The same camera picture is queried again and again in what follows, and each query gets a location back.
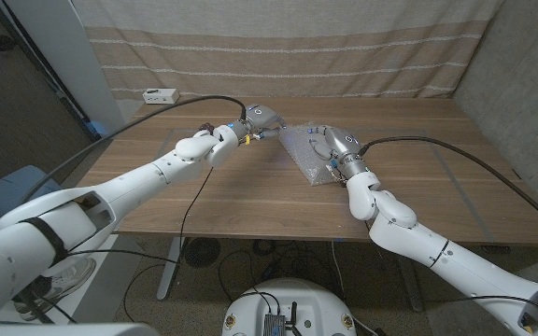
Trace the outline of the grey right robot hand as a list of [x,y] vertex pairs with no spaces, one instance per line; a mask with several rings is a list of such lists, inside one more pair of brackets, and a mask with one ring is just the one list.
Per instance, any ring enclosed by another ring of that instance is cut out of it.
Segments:
[[311,137],[309,144],[324,161],[334,161],[334,167],[345,178],[368,172],[369,169],[360,156],[361,146],[348,131],[327,125],[320,125],[307,130],[309,134],[322,136],[325,143]]

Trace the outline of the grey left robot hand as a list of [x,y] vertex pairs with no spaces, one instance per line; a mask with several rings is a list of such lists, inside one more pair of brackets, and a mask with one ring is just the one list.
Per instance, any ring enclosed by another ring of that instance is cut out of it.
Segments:
[[231,128],[240,141],[247,135],[263,140],[278,136],[286,128],[286,123],[273,109],[265,105],[253,105],[246,108],[245,116],[234,121]]

